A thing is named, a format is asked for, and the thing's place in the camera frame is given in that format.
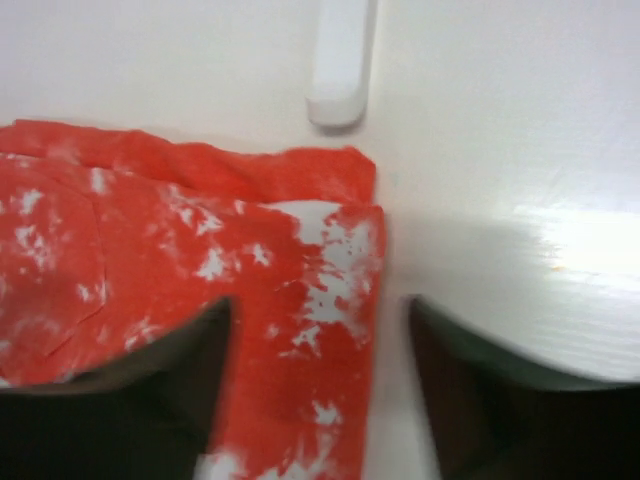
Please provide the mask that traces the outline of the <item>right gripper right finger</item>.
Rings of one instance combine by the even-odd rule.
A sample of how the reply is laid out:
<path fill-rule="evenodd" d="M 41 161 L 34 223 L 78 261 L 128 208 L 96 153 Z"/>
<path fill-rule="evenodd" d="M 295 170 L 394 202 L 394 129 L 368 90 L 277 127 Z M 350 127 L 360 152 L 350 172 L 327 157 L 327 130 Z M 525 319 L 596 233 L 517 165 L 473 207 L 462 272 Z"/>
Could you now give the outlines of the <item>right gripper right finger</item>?
<path fill-rule="evenodd" d="M 638 478 L 637 382 L 550 368 L 418 296 L 407 327 L 441 478 Z"/>

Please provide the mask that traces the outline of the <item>red white-splattered trousers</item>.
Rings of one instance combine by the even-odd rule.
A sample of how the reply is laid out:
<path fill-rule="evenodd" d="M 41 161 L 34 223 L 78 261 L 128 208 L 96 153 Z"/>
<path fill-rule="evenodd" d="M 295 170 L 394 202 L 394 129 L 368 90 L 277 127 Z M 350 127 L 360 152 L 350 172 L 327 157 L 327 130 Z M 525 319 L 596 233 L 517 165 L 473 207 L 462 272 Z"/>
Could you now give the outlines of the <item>red white-splattered trousers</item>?
<path fill-rule="evenodd" d="M 358 479 L 385 263 L 374 163 L 18 120 L 1 130 L 1 391 L 62 383 L 227 298 L 190 479 Z"/>

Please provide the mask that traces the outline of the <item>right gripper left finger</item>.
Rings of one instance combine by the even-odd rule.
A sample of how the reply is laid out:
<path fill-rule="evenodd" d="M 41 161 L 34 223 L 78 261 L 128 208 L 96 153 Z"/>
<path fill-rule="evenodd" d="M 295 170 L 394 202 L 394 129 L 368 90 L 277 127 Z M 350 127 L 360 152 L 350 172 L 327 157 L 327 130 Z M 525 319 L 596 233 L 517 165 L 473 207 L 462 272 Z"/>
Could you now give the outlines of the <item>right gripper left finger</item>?
<path fill-rule="evenodd" d="M 227 298 L 62 383 L 1 391 L 4 479 L 190 479 L 214 422 Z"/>

